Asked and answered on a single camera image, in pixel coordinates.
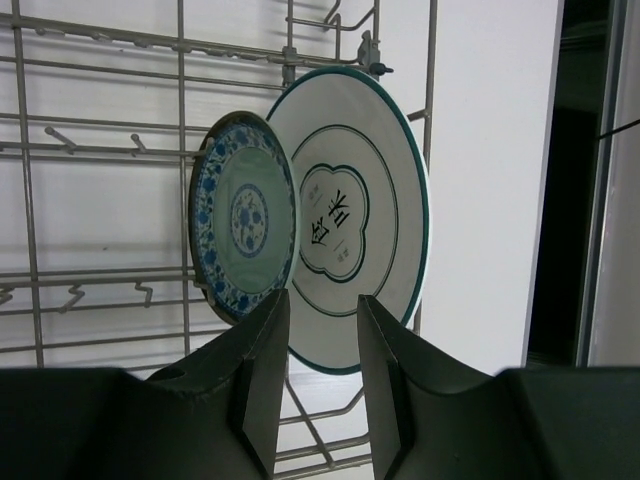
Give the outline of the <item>white plate teal line pattern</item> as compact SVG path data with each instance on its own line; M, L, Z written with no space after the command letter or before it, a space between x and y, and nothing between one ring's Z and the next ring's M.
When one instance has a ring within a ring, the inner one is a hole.
M421 301L432 224L424 155L392 95L347 67L303 75L267 119L300 199L289 349L316 371L349 375L360 368L359 296L401 324Z

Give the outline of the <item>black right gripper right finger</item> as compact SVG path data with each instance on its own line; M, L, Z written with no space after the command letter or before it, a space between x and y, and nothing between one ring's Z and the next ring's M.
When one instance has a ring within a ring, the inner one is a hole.
M378 479L635 479L635 367L510 368L456 360L373 296L358 346Z

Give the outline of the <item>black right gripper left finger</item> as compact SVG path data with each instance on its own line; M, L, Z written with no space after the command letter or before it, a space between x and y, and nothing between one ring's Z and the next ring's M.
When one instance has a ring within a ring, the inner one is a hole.
M5 368L5 479L269 479L289 340L286 290L147 379Z

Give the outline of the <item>blue floral teal plate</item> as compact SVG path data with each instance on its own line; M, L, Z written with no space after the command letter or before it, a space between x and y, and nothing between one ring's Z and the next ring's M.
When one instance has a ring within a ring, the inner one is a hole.
M292 162L265 119L234 111L208 131L188 194L194 284L225 322L237 323L289 286L300 240Z

